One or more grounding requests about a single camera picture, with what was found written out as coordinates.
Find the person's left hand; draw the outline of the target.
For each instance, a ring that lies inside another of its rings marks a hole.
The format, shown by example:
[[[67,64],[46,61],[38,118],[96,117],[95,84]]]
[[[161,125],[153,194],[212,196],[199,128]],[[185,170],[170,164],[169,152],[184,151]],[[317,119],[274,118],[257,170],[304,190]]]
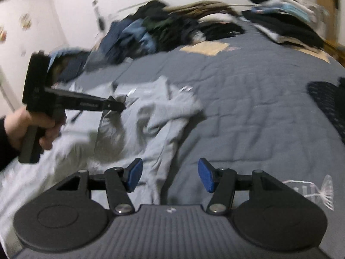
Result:
[[[6,115],[3,127],[10,145],[21,150],[25,137],[33,130],[34,135],[39,134],[39,145],[43,150],[51,150],[53,142],[58,138],[61,127],[66,123],[66,114],[63,113],[57,120],[42,112],[28,111],[25,106]]]

